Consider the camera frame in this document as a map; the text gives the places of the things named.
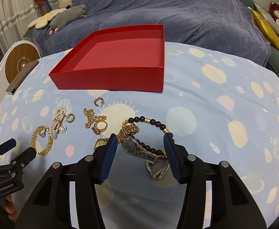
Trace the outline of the person's left hand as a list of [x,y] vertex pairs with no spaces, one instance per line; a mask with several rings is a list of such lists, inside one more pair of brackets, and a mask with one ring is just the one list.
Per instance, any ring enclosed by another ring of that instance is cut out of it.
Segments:
[[8,214],[8,217],[11,220],[17,220],[17,218],[19,216],[19,212],[15,208],[11,195],[8,195],[5,197],[4,209],[5,209],[6,213]]

